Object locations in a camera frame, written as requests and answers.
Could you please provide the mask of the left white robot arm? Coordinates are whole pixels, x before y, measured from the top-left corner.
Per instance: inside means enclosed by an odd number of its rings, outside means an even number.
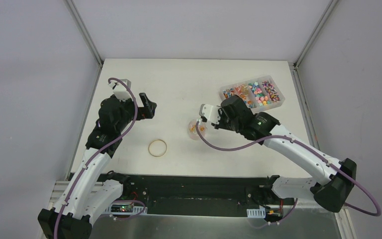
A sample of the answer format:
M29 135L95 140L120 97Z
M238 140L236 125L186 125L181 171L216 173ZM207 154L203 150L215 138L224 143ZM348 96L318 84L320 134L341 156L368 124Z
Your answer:
M94 194L92 189L132 125L137 120L154 117L157 104L145 93L139 97L142 107L130 95L112 95L101 102L82 162L54 206L42 209L38 215L47 239L88 239L94 223L112 202L131 197L132 188L118 180L105 181Z

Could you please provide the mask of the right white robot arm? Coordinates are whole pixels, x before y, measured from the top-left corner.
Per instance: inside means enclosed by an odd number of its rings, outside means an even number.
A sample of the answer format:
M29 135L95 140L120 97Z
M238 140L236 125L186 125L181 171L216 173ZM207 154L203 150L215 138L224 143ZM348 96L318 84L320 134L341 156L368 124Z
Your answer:
M292 134L280 121L266 112L253 113L238 96L225 99L219 106L201 106L200 116L215 129L234 131L250 141L264 145L305 170L308 178L273 176L263 189L263 199L275 204L284 198L314 200L324 209L337 213L354 187L356 163L329 156Z

